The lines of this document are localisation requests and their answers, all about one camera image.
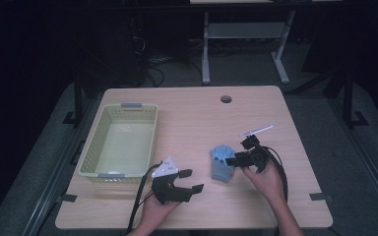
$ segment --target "crumpled blue cloth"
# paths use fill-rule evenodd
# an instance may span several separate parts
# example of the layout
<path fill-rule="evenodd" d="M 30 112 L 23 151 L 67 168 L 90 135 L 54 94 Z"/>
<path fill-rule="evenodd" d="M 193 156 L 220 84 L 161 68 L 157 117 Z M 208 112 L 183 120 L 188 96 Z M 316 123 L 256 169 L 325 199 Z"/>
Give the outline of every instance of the crumpled blue cloth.
<path fill-rule="evenodd" d="M 235 150 L 226 145 L 221 145 L 210 150 L 213 160 L 212 178 L 224 183 L 228 183 L 232 176 L 233 166 L 226 165 L 226 159 L 234 157 Z"/>

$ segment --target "table hole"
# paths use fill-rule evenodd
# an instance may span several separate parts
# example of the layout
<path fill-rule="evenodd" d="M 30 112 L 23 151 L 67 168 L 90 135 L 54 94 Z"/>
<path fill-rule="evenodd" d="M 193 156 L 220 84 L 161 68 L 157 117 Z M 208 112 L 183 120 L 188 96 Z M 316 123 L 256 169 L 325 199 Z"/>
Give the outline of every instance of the table hole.
<path fill-rule="evenodd" d="M 222 101 L 223 103 L 230 103 L 232 102 L 232 98 L 228 95 L 224 95 L 220 98 L 220 101 Z"/>

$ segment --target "plastic basket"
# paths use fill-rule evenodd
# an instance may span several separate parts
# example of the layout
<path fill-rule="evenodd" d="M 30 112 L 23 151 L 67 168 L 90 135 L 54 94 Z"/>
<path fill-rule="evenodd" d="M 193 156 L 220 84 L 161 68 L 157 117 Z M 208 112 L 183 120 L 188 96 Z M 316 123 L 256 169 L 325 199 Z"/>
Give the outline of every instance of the plastic basket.
<path fill-rule="evenodd" d="M 158 106 L 105 105 L 96 119 L 79 174 L 94 182 L 140 182 L 152 162 Z"/>

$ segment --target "floor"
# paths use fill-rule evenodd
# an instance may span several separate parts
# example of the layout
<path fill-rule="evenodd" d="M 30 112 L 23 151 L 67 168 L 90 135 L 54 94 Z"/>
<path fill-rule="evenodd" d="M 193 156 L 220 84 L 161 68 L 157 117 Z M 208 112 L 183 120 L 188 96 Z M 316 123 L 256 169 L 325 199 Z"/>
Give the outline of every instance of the floor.
<path fill-rule="evenodd" d="M 141 87 L 201 86 L 200 43 L 199 40 L 191 41 L 193 53 L 183 61 L 160 50 L 154 51 L 150 76 Z M 309 44 L 293 40 L 283 54 L 290 83 L 282 84 L 270 54 L 278 44 L 277 40 L 213 42 L 210 86 L 273 85 L 288 91 L 318 76 L 301 71 Z M 334 219 L 328 229 L 304 230 L 306 235 L 378 235 L 378 178 L 372 175 L 378 171 L 378 111 L 370 95 L 354 85 L 353 111 L 361 112 L 369 125 L 350 129 L 341 118 L 343 94 L 336 98 L 324 96 L 327 82 L 301 94 L 284 96 L 322 192 L 329 197 L 327 204 Z M 79 156 L 78 149 L 87 137 L 101 98 L 101 94 L 85 97 L 84 119 L 75 127 L 64 122 L 66 115 L 75 109 L 73 85 L 58 85 L 63 92 L 55 99 L 54 109 L 46 116 L 48 119 L 44 117 L 44 128 L 0 206 L 0 235 L 124 235 L 122 230 L 61 230 L 54 225 L 60 208 L 58 197 L 69 184 Z M 31 95 L 40 96 L 39 92 Z M 210 235 L 273 235 L 273 232 L 273 229 L 212 231 Z M 183 232 L 159 231 L 155 234 L 181 235 Z"/>

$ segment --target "dark gray floor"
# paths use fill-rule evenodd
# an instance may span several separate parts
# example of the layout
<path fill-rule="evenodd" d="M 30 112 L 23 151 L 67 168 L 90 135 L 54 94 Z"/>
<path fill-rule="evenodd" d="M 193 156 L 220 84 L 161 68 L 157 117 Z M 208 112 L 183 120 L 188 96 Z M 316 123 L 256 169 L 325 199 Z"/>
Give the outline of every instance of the dark gray floor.
<path fill-rule="evenodd" d="M 308 45 L 290 43 L 283 62 L 291 83 L 283 85 L 277 76 L 270 52 L 278 42 L 242 42 L 242 50 L 225 57 L 211 57 L 211 86 L 274 85 L 281 90 L 294 89 L 315 77 L 300 72 Z M 156 66 L 164 73 L 161 87 L 197 87 L 201 85 L 199 54 L 191 57 L 192 63 L 170 61 Z M 160 73 L 152 70 L 157 82 Z M 359 86 L 354 87 L 354 110 L 362 112 L 369 126 L 345 127 L 339 118 L 342 97 L 328 99 L 322 94 L 326 82 L 299 95 L 286 95 L 285 100 L 307 151 L 321 189 L 332 198 L 328 202 L 334 219 L 329 229 L 305 229 L 306 235 L 378 235 L 378 192 L 361 159 L 361 151 L 353 138 L 358 138 L 378 168 L 378 111 L 370 96 Z M 146 81 L 143 87 L 152 87 Z M 37 140 L 13 188 L 0 207 L 0 235 L 123 235 L 120 230 L 61 230 L 54 225 L 60 204 L 55 197 L 68 186 L 75 166 L 69 164 L 72 153 L 95 116 L 98 99 L 87 102 L 87 120 L 78 129 L 61 124 L 66 113 L 74 110 L 73 87 L 66 88 L 60 97 L 40 138 Z M 60 156 L 69 158 L 64 165 Z M 60 172 L 54 172 L 61 166 Z M 52 198 L 42 193 L 52 177 L 59 176 L 54 184 Z M 48 216 L 31 218 L 35 206 L 43 206 Z M 264 230 L 263 235 L 273 235 Z M 157 232 L 156 235 L 181 235 L 182 232 Z M 260 235 L 259 231 L 215 231 L 214 235 Z"/>

